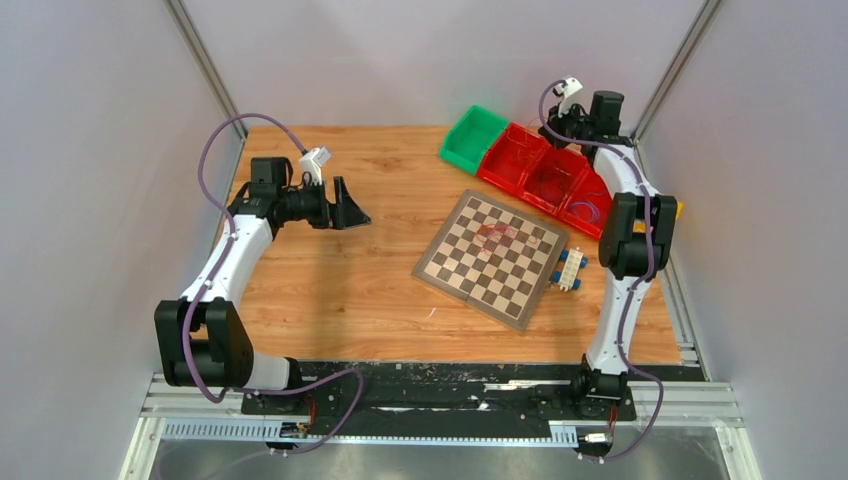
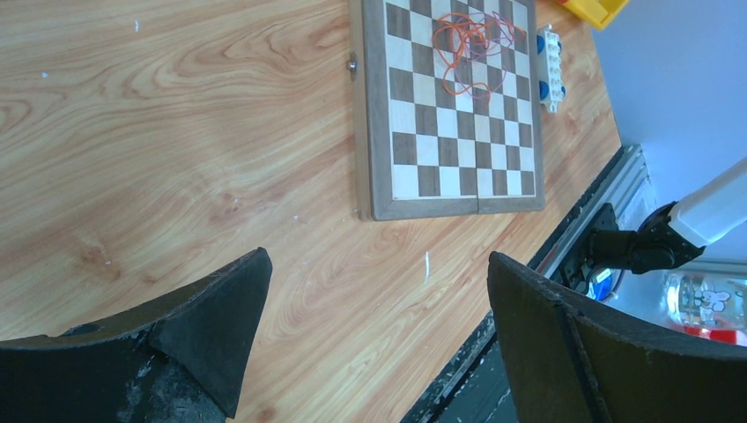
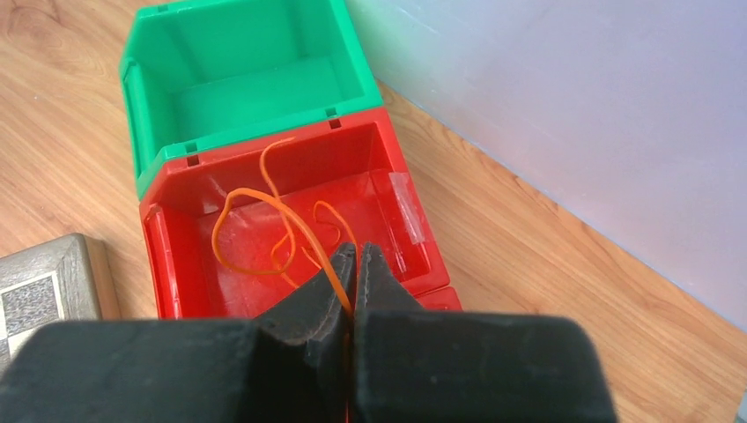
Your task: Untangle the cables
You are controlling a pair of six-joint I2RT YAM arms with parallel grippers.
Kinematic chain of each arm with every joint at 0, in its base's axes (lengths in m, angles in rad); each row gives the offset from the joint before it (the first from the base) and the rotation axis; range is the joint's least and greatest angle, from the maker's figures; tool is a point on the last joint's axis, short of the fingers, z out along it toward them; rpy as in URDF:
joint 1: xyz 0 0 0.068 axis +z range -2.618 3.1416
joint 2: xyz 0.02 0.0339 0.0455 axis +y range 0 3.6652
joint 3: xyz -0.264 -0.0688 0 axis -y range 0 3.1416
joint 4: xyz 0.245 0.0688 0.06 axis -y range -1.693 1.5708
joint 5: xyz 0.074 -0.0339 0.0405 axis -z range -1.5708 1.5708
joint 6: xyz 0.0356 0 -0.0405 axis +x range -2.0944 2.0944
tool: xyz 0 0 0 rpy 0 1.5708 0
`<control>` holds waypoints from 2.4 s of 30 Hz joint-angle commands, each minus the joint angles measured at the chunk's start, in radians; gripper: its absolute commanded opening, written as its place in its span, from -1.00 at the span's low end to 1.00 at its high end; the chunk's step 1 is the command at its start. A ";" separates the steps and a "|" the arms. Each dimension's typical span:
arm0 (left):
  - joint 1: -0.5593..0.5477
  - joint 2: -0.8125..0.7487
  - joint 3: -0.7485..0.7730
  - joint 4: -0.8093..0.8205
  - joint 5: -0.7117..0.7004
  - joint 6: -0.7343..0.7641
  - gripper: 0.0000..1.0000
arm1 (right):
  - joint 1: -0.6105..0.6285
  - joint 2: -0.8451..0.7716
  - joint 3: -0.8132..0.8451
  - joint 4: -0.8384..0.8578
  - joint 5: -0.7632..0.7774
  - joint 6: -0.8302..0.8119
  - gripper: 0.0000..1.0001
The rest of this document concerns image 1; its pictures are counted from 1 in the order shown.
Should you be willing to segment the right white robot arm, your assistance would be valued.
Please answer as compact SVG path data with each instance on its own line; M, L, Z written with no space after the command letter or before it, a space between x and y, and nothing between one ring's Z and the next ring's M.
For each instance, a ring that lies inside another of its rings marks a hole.
M632 144L619 136L612 108L622 103L621 94L600 90L590 112L583 113L567 101L565 81L543 93L559 99L555 107L538 105L543 136L551 144L581 146L611 196L598 251L606 270L599 323L570 392L575 411L592 418L625 403L629 374L654 378L631 363L629 350L642 301L670 258L678 202L650 184Z

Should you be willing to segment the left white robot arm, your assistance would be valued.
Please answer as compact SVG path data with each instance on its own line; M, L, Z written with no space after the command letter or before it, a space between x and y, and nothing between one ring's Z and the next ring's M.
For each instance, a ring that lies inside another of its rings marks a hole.
M252 159L251 178L228 206L223 233L203 270L177 299L161 301L154 312L169 385L267 394L282 414L302 408L306 388L297 361L256 352L238 308L258 261L286 223L335 230L370 224L342 177L332 182L335 201L327 199L322 168L330 157L325 147L309 150L299 160L299 177L286 157Z

